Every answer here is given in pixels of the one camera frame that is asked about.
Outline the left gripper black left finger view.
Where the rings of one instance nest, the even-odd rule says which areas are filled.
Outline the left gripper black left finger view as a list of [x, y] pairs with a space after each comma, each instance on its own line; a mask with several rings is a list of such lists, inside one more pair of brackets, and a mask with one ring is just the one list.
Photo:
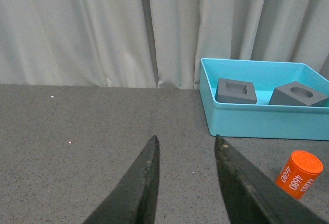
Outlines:
[[154, 223], [159, 173], [159, 140], [152, 136], [114, 190], [84, 223]]

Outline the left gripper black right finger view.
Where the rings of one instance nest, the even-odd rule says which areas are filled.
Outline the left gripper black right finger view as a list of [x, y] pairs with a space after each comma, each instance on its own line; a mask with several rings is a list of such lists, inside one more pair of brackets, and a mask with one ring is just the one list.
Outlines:
[[218, 181], [231, 223], [325, 223], [279, 188], [223, 137], [215, 138]]

